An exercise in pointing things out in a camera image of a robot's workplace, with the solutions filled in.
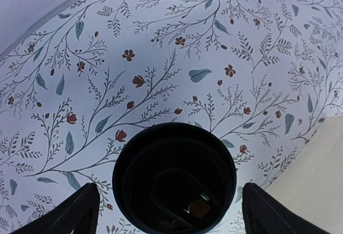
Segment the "black plastic cup lid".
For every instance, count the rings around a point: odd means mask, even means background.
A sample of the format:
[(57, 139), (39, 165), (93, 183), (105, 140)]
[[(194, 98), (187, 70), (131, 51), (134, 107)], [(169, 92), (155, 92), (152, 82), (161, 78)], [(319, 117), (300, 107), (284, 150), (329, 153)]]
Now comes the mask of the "black plastic cup lid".
[(145, 233), (207, 233), (228, 211), (237, 183), (233, 158), (209, 131), (162, 123), (136, 134), (113, 170), (124, 217)]

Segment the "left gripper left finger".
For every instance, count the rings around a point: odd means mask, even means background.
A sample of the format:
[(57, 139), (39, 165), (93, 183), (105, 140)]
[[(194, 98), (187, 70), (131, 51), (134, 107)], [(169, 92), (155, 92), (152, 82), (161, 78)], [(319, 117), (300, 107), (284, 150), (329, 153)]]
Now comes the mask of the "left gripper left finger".
[(87, 183), (55, 209), (14, 233), (96, 233), (99, 206), (96, 184)]

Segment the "beige paper takeout bag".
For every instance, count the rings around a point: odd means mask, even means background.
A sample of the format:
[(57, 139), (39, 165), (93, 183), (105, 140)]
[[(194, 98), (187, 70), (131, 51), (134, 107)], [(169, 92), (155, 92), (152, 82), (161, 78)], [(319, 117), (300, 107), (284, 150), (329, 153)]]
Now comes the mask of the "beige paper takeout bag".
[(342, 233), (342, 117), (324, 120), (266, 191), (329, 233)]

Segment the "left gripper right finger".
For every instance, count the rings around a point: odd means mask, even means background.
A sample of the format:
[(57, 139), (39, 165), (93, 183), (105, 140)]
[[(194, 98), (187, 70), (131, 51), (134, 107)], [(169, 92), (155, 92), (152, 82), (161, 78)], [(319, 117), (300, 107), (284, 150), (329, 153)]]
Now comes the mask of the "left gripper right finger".
[(249, 234), (327, 233), (288, 210), (253, 182), (243, 187), (242, 213)]

